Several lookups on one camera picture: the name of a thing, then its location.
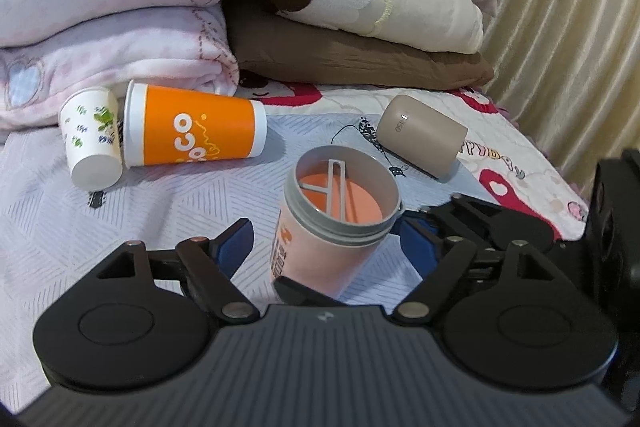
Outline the pink shaker cup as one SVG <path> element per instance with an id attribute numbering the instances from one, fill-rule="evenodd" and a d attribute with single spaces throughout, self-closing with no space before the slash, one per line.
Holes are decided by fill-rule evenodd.
<path id="1" fill-rule="evenodd" d="M 401 211 L 394 176 L 372 156 L 344 145 L 308 150 L 285 179 L 271 278 L 338 297 Z"/>

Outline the white patterned bed mat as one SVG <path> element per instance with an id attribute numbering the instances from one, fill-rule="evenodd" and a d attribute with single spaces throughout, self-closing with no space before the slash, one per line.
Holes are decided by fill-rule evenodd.
<path id="1" fill-rule="evenodd" d="M 35 321 L 128 239 L 170 248 L 246 218 L 254 247 L 234 283 L 258 307 L 277 301 L 269 258 L 288 170 L 321 145 L 375 155 L 378 117 L 280 115 L 268 124 L 256 158 L 132 168 L 99 196 L 73 184 L 58 129 L 9 136 L 1 151 L 1 400 L 9 410 L 24 409 L 47 389 L 32 347 Z"/>

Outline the brown folded blanket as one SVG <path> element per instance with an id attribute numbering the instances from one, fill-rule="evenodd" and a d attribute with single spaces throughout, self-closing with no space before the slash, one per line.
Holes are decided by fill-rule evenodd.
<path id="1" fill-rule="evenodd" d="M 428 53 L 253 8 L 228 8 L 224 16 L 240 69 L 271 80 L 448 91 L 482 87 L 494 78 L 478 53 Z"/>

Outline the beige tumbler cup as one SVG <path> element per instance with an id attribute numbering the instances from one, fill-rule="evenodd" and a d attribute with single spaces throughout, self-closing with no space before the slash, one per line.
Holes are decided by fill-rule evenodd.
<path id="1" fill-rule="evenodd" d="M 397 95 L 384 110 L 376 139 L 385 150 L 433 178 L 446 180 L 468 128 L 409 95 Z"/>

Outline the beige striped curtain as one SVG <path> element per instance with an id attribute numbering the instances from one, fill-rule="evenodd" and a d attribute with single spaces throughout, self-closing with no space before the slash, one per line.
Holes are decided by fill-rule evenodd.
<path id="1" fill-rule="evenodd" d="M 597 161 L 639 144 L 639 0 L 499 0 L 490 97 L 588 196 Z"/>

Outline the orange paper cup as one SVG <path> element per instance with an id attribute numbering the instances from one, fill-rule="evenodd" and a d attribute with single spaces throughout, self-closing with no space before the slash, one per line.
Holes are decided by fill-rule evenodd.
<path id="1" fill-rule="evenodd" d="M 135 81 L 122 120 L 129 168 L 257 157 L 268 133 L 260 102 Z"/>

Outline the white floral paper cup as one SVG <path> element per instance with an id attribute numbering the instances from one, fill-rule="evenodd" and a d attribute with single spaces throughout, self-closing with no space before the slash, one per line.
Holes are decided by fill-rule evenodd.
<path id="1" fill-rule="evenodd" d="M 82 191 L 103 191 L 122 176 L 117 118 L 115 95 L 103 87 L 74 93 L 58 113 L 70 177 Z"/>

